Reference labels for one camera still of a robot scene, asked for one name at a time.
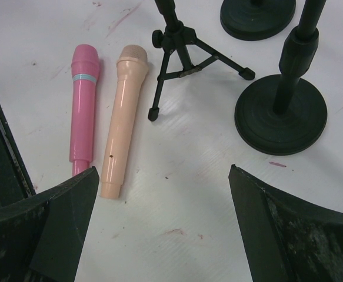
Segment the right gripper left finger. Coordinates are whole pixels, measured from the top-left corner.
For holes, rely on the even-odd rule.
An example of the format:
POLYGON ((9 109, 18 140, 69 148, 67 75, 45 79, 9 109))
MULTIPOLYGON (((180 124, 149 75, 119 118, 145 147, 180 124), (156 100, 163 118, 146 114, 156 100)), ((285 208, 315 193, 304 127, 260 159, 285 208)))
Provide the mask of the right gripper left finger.
POLYGON ((74 281, 96 200, 95 167, 0 208, 0 281, 74 281))

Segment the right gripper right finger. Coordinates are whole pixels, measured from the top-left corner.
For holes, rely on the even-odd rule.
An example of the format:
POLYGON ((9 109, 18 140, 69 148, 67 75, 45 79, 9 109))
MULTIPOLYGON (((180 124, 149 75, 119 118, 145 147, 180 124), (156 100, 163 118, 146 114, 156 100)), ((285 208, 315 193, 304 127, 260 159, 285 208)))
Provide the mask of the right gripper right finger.
POLYGON ((343 281, 343 213, 236 165, 229 184, 253 281, 343 281))

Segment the black round-base stand front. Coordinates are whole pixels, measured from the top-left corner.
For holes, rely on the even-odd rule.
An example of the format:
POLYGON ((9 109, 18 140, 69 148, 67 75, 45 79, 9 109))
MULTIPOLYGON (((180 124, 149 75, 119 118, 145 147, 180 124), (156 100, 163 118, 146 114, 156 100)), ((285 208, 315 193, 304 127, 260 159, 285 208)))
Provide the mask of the black round-base stand front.
POLYGON ((288 156, 312 146, 328 118, 321 92, 302 76, 309 70, 319 45, 317 24, 325 1, 306 1, 299 24, 286 38, 278 75, 251 83, 238 98, 235 126, 255 150, 288 156))

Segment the pink toy microphone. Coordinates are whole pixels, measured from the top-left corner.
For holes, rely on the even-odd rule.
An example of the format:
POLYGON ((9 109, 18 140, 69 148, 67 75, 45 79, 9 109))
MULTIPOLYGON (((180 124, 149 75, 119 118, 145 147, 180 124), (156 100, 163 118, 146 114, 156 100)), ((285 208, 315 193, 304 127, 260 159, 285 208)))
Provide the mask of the pink toy microphone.
POLYGON ((72 175, 87 168, 93 159, 95 94, 100 73, 97 50, 88 44, 75 48, 71 73, 73 80, 69 161, 72 175))

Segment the black tripod shock-mount stand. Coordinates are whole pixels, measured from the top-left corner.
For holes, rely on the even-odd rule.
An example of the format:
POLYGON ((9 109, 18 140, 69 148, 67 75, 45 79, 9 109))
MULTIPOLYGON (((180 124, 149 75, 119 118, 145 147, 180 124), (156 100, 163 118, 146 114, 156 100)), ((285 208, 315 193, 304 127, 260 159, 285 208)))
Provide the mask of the black tripod shock-mount stand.
POLYGON ((198 39, 195 30, 185 26, 182 21, 177 18, 174 1, 158 0, 155 3, 159 13, 165 20, 166 27, 164 31, 158 29, 152 33, 152 44, 154 48, 162 49, 164 55, 160 72, 157 77, 154 101, 148 112, 148 120, 154 122, 158 118, 159 101, 161 98, 162 88, 166 80, 183 78, 185 76, 200 72, 215 61, 221 61, 230 68, 236 70, 239 76, 245 80, 253 80, 255 78, 255 72, 253 70, 240 66, 230 58, 226 57, 216 49, 198 39), (210 54, 210 57, 201 63, 194 65, 187 49, 188 45, 195 45, 199 47, 210 54), (169 59, 175 52, 178 54, 182 69, 177 72, 168 73, 167 69, 169 59))

